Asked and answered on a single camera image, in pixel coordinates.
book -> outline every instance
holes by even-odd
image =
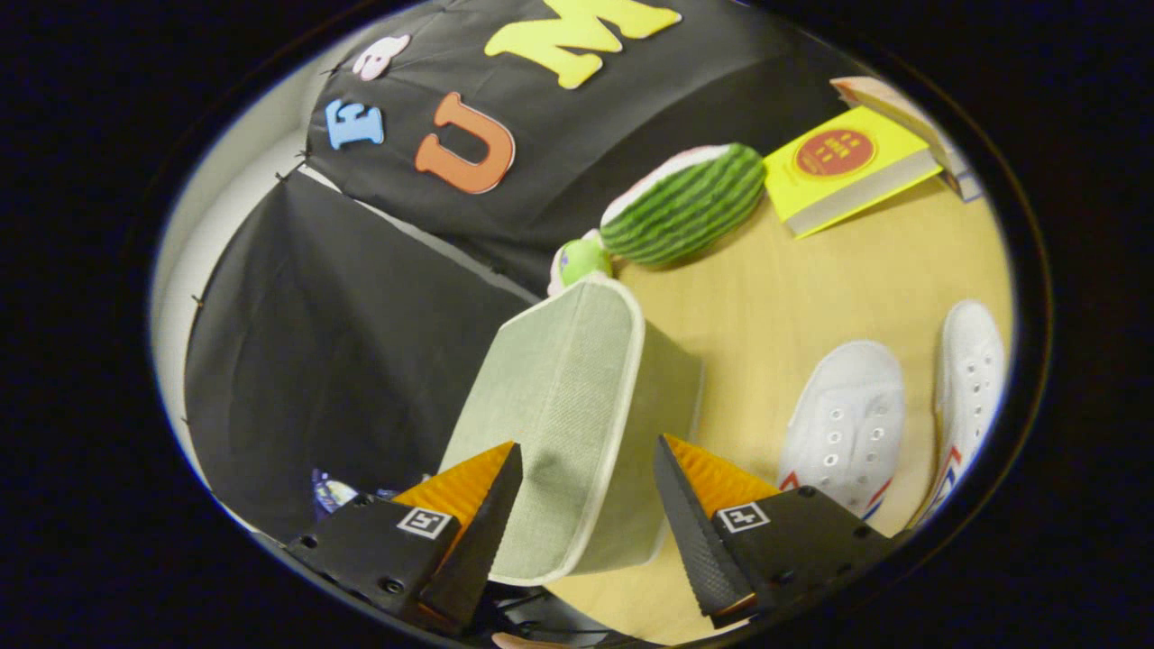
[[[864,106],[765,157],[765,189],[794,237],[824,230],[942,171],[929,144]]]
[[[849,107],[867,106],[908,128],[930,146],[934,158],[942,165],[942,181],[962,201],[972,201],[982,188],[958,147],[917,106],[885,82],[871,76],[831,79]]]

wooden table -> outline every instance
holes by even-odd
[[[887,345],[901,361],[907,410],[898,471],[870,521],[885,535],[909,522],[935,471],[932,370],[950,307],[965,298],[984,303],[1012,350],[1011,278],[994,215],[984,199],[962,203],[937,180],[801,240],[763,200],[704,258],[659,271],[624,264],[617,276],[654,326],[705,359],[696,442],[771,483],[786,423],[822,357],[855,338]],[[728,631],[702,617],[668,531],[646,566],[548,588],[651,642]]]

green fabric storage box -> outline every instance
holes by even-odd
[[[602,276],[505,322],[441,461],[443,471],[522,445],[524,480],[489,579],[539,585],[655,557],[653,452],[659,434],[691,435],[702,379],[702,361]]]

black fabric backdrop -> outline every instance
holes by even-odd
[[[299,172],[201,299],[193,446],[216,497],[282,542],[314,522],[313,468],[369,492],[435,473],[493,336],[527,306]]]
[[[846,110],[829,79],[862,74],[763,12],[722,1],[662,6],[683,20],[646,39],[606,23],[623,50],[597,52],[604,67],[574,90],[533,61],[484,52],[505,24],[557,17],[540,0],[436,0],[390,17],[350,49],[320,94],[308,164],[544,294],[556,248],[595,227],[613,199],[668,157],[729,142],[769,154]],[[366,82],[352,73],[368,45],[402,35],[411,42],[383,75]],[[467,194],[413,166],[429,133],[466,159],[485,157],[473,135],[434,126],[451,91],[516,141],[512,166],[488,193]],[[334,150],[324,115],[334,99],[380,109],[384,143]]]

canvas shoe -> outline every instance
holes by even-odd
[[[905,417],[901,366],[890,350],[872,341],[839,346],[797,401],[778,485],[811,485],[869,520],[897,470]]]
[[[929,505],[929,519],[969,469],[986,441],[1002,400],[1005,349],[994,316],[981,303],[962,300],[942,326],[934,409],[942,431],[942,456]]]

